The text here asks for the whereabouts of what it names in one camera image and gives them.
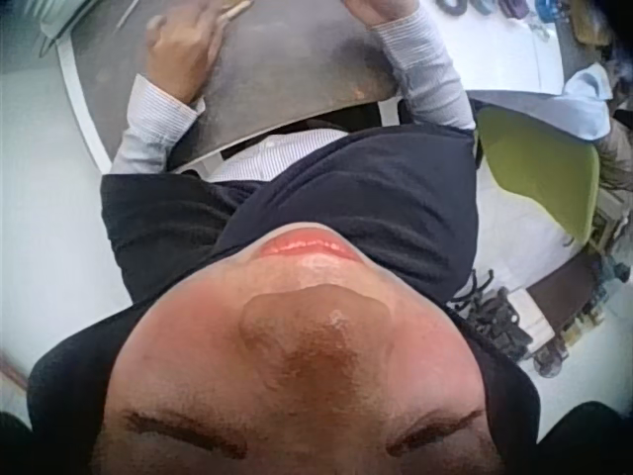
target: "chair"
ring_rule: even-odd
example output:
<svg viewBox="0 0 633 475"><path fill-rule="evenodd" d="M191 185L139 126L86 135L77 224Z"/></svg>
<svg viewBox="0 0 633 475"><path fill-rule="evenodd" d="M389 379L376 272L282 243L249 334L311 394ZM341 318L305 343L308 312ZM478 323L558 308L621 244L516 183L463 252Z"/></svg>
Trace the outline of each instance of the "chair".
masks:
<svg viewBox="0 0 633 475"><path fill-rule="evenodd" d="M535 200L569 235L586 244L599 186L595 147L524 114L497 107L482 109L477 123L498 185Z"/></svg>

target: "white floor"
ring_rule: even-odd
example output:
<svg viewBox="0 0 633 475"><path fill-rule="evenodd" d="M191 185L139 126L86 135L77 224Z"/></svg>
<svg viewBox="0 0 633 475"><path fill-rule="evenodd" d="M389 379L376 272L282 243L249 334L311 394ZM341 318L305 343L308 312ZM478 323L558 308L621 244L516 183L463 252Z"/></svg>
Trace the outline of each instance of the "white floor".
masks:
<svg viewBox="0 0 633 475"><path fill-rule="evenodd" d="M2 18L0 165L2 166L1 349L28 373L64 337L129 301L100 221L100 175L79 134L54 53L35 53L34 25ZM479 178L477 267L497 271L510 289L554 270L576 250L529 200ZM578 403L598 400L620 412L633 398L633 287L619 294L605 324L572 348L563 373L534 380L542 431ZM3 383L3 394L6 386ZM21 396L2 409L24 408Z"/></svg>

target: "left hand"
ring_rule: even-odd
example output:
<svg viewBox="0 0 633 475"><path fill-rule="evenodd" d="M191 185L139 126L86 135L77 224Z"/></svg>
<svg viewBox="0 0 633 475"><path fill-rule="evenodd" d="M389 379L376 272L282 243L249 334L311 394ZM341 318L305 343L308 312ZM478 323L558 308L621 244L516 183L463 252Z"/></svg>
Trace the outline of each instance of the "left hand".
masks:
<svg viewBox="0 0 633 475"><path fill-rule="evenodd" d="M196 99L218 59L220 3L196 0L147 24L147 79L183 104Z"/></svg>

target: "hand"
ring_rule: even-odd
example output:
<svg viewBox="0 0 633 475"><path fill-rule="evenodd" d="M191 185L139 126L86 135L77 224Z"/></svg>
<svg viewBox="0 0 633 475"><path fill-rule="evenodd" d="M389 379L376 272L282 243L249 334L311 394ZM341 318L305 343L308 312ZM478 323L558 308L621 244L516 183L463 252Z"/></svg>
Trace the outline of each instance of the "hand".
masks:
<svg viewBox="0 0 633 475"><path fill-rule="evenodd" d="M196 99L220 53L225 22L218 4L190 2L147 24L147 79L184 104Z"/></svg>
<svg viewBox="0 0 633 475"><path fill-rule="evenodd" d="M347 9L369 28L415 13L418 0L343 0Z"/></svg>

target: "mouth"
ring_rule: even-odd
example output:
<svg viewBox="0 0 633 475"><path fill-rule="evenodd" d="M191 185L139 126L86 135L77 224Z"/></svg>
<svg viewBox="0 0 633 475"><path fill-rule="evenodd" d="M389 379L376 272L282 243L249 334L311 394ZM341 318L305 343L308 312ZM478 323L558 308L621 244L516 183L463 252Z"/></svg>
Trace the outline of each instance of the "mouth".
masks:
<svg viewBox="0 0 633 475"><path fill-rule="evenodd" d="M328 254L363 263L361 256L345 239L328 230L304 228L273 237L255 253L253 258Z"/></svg>

